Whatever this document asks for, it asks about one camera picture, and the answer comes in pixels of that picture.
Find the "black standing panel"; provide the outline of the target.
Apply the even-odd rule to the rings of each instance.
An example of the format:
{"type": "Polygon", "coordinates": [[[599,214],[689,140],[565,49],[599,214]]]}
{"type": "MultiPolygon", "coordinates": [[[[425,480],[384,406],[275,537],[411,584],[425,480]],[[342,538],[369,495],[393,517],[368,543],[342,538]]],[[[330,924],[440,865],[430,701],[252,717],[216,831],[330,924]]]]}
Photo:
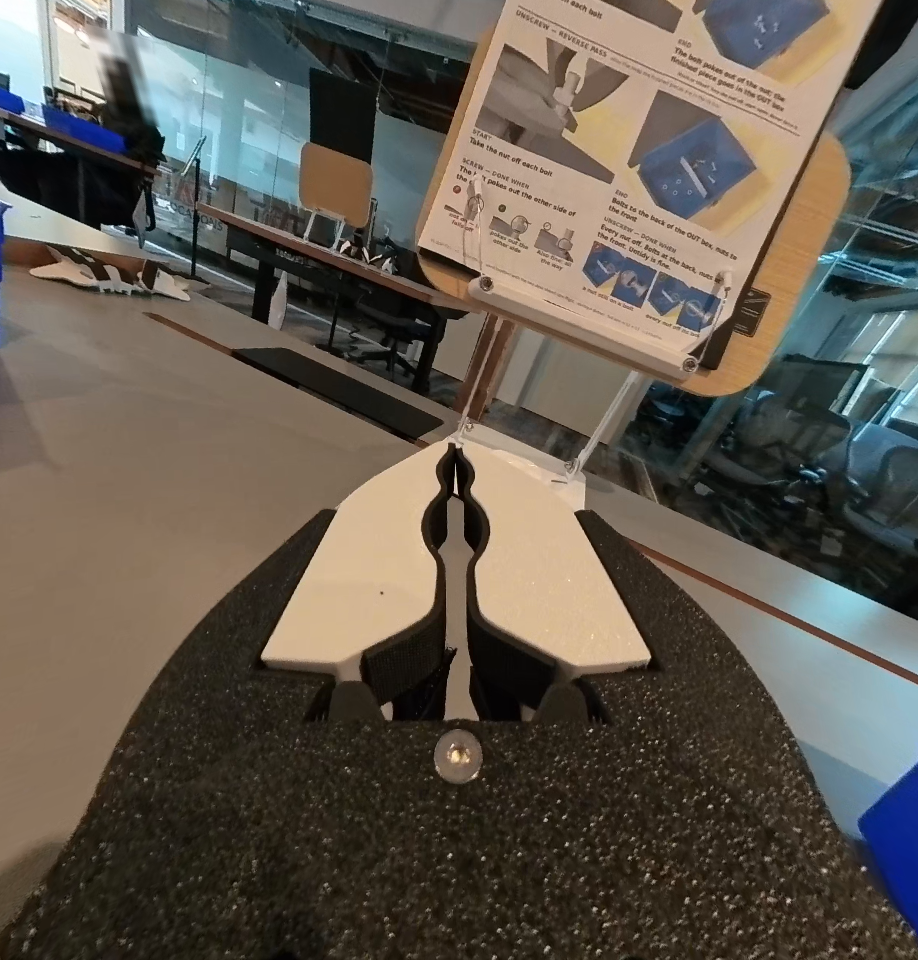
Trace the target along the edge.
{"type": "Polygon", "coordinates": [[[371,164],[377,91],[321,69],[309,71],[309,141],[371,164]]]}

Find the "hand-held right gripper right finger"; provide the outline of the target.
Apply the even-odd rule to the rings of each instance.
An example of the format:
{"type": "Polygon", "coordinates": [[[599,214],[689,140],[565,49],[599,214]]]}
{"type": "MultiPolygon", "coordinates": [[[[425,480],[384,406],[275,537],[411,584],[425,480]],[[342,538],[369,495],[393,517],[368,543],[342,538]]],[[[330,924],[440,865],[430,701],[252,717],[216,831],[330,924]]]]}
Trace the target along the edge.
{"type": "Polygon", "coordinates": [[[652,654],[573,509],[488,450],[461,449],[472,671],[536,710],[557,681],[644,668],[652,654]]]}

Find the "row of blue bins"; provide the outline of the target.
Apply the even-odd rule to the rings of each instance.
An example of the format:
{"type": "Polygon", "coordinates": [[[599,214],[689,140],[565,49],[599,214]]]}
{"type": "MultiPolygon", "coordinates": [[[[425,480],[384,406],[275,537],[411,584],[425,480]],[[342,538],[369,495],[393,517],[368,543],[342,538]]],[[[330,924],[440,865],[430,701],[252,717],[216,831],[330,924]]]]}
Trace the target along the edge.
{"type": "Polygon", "coordinates": [[[115,131],[48,104],[39,104],[37,109],[35,112],[20,96],[0,86],[0,119],[7,126],[54,142],[66,138],[88,145],[91,150],[118,157],[127,155],[126,140],[115,131]]]}

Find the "black office chair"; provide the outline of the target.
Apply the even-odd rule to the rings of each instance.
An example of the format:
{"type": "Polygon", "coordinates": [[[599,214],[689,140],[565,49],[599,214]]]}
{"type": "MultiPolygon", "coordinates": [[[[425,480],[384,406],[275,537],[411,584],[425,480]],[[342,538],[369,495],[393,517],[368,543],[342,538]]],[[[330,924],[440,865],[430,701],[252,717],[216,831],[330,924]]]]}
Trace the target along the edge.
{"type": "Polygon", "coordinates": [[[444,313],[402,294],[364,294],[357,300],[356,309],[359,319],[382,333],[380,345],[359,344],[361,336],[356,330],[350,333],[350,346],[341,357],[359,365],[383,362],[391,380],[401,369],[412,375],[411,390],[427,392],[429,372],[445,332],[444,313]]]}

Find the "small wooden display board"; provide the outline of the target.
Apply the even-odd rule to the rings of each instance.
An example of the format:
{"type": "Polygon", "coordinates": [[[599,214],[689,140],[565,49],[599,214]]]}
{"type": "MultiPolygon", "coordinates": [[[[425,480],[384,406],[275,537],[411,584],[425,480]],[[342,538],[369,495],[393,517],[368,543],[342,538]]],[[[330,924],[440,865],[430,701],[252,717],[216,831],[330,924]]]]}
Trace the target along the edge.
{"type": "Polygon", "coordinates": [[[308,240],[312,225],[321,215],[336,223],[333,243],[336,252],[343,230],[357,230],[369,223],[372,168],[340,151],[307,141],[302,145],[298,167],[298,201],[309,212],[303,238],[308,240]]]}

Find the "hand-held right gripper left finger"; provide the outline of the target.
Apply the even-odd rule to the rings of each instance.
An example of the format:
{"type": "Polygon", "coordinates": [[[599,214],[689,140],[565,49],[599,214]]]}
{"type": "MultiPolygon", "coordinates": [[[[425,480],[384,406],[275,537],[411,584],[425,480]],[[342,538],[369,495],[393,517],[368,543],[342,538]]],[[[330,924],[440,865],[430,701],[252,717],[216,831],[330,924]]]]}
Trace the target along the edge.
{"type": "Polygon", "coordinates": [[[445,660],[447,532],[456,448],[437,442],[370,478],[327,517],[262,651],[270,669],[361,682],[383,707],[445,660]]]}

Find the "white display stand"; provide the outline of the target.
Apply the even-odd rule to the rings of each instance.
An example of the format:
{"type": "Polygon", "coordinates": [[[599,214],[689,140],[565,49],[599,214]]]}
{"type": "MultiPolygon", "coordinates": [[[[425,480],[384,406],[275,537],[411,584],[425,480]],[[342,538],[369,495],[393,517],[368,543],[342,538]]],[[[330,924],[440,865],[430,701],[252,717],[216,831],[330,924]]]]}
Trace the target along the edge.
{"type": "Polygon", "coordinates": [[[573,509],[585,507],[585,464],[633,389],[648,379],[683,384],[704,366],[709,344],[722,325],[723,306],[718,305],[711,313],[709,334],[694,346],[677,348],[635,330],[609,329],[603,316],[554,303],[534,286],[514,281],[497,270],[484,270],[475,276],[459,270],[455,293],[468,313],[483,313],[486,321],[476,345],[481,358],[470,360],[465,376],[465,398],[458,402],[461,417],[452,442],[466,455],[488,450],[493,458],[532,477],[573,509]],[[514,330],[521,327],[609,359],[629,371],[585,446],[570,461],[537,461],[524,446],[515,448],[512,440],[478,425],[473,408],[477,394],[486,396],[495,378],[492,356],[503,353],[514,330]]]}

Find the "grey office chair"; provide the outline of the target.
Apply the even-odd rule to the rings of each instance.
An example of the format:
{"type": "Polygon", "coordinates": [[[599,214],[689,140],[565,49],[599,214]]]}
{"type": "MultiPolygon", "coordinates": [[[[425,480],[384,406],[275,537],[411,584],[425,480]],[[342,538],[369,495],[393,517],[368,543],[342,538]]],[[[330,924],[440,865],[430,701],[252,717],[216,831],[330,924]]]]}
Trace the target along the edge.
{"type": "Polygon", "coordinates": [[[902,558],[918,557],[918,438],[857,424],[837,478],[838,512],[850,533],[902,558]]]}
{"type": "Polygon", "coordinates": [[[753,484],[775,485],[817,464],[849,437],[849,421],[806,403],[793,409],[763,393],[741,413],[733,431],[733,459],[753,474],[753,484]]]}

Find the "black table mat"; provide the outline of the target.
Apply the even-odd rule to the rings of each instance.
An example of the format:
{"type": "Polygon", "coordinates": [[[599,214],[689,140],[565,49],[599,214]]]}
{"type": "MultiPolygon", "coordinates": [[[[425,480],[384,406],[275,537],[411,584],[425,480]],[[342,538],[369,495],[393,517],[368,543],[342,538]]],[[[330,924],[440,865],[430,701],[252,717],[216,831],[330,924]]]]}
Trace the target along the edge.
{"type": "Polygon", "coordinates": [[[284,347],[235,349],[231,356],[405,441],[417,441],[444,425],[435,414],[284,347]]]}

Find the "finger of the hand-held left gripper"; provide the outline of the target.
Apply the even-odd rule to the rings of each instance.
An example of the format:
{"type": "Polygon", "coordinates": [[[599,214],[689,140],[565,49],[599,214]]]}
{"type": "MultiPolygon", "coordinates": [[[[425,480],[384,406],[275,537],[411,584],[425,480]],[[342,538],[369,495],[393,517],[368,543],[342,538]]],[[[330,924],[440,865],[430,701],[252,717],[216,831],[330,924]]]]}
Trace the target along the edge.
{"type": "Polygon", "coordinates": [[[37,280],[93,292],[140,292],[141,261],[73,246],[46,246],[50,262],[32,267],[37,280]]]}
{"type": "Polygon", "coordinates": [[[136,292],[144,296],[163,297],[179,303],[188,303],[192,294],[202,293],[209,287],[208,283],[180,276],[153,259],[140,261],[134,283],[136,292]]]}

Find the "dark wooden desk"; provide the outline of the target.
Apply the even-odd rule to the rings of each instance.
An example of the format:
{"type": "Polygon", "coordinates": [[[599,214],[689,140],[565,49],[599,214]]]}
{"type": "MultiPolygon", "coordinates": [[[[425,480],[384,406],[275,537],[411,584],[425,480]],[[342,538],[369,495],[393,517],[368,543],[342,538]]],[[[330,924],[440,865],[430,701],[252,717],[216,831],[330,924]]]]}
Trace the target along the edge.
{"type": "Polygon", "coordinates": [[[332,294],[333,314],[328,340],[326,344],[321,343],[319,349],[334,356],[341,354],[334,341],[339,307],[343,299],[356,304],[363,294],[399,294],[440,309],[447,320],[461,318],[468,311],[455,296],[441,293],[428,282],[418,266],[417,257],[409,250],[395,248],[396,253],[407,256],[407,264],[404,275],[394,274],[207,203],[198,201],[196,213],[203,213],[226,226],[228,251],[239,252],[258,262],[258,278],[254,286],[251,313],[255,320],[266,324],[271,322],[275,270],[308,280],[332,294]]]}

